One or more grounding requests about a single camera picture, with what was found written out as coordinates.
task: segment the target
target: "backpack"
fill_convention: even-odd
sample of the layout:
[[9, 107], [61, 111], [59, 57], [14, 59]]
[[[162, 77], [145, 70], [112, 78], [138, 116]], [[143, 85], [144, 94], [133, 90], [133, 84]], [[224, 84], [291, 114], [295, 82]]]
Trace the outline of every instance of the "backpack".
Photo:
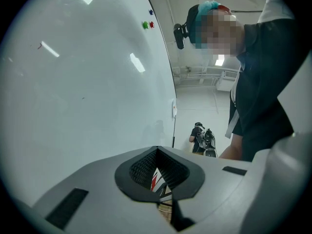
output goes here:
[[208, 129], [204, 129], [201, 126], [198, 126], [201, 129], [201, 133], [199, 136], [196, 137], [199, 147], [203, 148], [205, 150], [208, 149], [215, 149], [215, 137], [212, 133], [212, 131]]

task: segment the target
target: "person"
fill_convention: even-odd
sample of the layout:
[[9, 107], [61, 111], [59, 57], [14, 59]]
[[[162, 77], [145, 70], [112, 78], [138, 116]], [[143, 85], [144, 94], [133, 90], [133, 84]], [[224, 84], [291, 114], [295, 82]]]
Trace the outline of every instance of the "person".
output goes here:
[[196, 48], [234, 56], [241, 63], [230, 92], [226, 136], [233, 137], [220, 158], [252, 161], [257, 151], [293, 133], [277, 96], [301, 66], [308, 48], [282, 0], [267, 0], [264, 10], [259, 22], [251, 25], [239, 22], [216, 1], [193, 6], [187, 16], [187, 36]]
[[200, 122], [196, 122], [195, 126], [194, 126], [194, 128], [192, 130], [191, 136], [189, 138], [189, 141], [191, 143], [194, 142], [194, 147], [193, 147], [193, 151], [192, 151], [193, 154], [204, 155], [204, 152], [205, 152], [205, 149], [201, 148], [199, 146], [199, 142], [198, 142], [198, 138], [199, 138], [200, 133], [202, 131], [201, 128], [205, 129], [203, 127], [203, 124], [201, 124]]

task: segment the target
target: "black mesh opening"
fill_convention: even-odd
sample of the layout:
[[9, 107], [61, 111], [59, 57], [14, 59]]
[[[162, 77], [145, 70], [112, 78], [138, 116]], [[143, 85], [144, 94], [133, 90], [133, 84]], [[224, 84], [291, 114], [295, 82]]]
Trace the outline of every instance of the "black mesh opening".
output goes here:
[[193, 197], [205, 180], [201, 167], [166, 148], [154, 146], [118, 166], [116, 185], [135, 201], [159, 203], [160, 195], [151, 191], [156, 168], [175, 200]]
[[190, 174], [185, 165], [157, 149], [130, 167], [130, 177], [135, 183], [150, 189], [156, 168], [171, 190], [185, 181]]
[[130, 167], [129, 173], [135, 183], [150, 190], [155, 170], [156, 150], [134, 163]]

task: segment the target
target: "white curved panel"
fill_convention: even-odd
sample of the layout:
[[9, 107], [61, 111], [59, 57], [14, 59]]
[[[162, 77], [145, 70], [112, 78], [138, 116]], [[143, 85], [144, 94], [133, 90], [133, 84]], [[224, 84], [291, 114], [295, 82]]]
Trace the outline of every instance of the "white curved panel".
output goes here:
[[[170, 64], [148, 0], [29, 0], [1, 45], [1, 160], [32, 205], [92, 161], [171, 146]], [[144, 21], [155, 28], [143, 29]]]

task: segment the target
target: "black slot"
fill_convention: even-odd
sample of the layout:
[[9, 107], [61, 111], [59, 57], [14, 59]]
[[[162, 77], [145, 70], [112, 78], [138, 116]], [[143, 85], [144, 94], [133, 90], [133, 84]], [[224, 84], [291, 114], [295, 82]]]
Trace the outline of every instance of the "black slot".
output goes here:
[[161, 146], [122, 163], [115, 171], [115, 182], [128, 197], [139, 202], [159, 202], [159, 194], [151, 191], [155, 169], [158, 168], [175, 200], [193, 197], [205, 180], [200, 166]]
[[45, 219], [63, 230], [88, 193], [86, 190], [74, 188]]
[[238, 174], [238, 175], [242, 175], [245, 176], [247, 170], [243, 170], [243, 169], [239, 169], [239, 168], [235, 168], [235, 167], [231, 167], [231, 166], [226, 166], [223, 168], [224, 171], [229, 172], [229, 173], [233, 173], [233, 174]]
[[192, 225], [195, 222], [188, 218], [183, 217], [179, 204], [176, 200], [172, 200], [172, 216], [171, 216], [171, 225], [178, 231], [182, 231]]

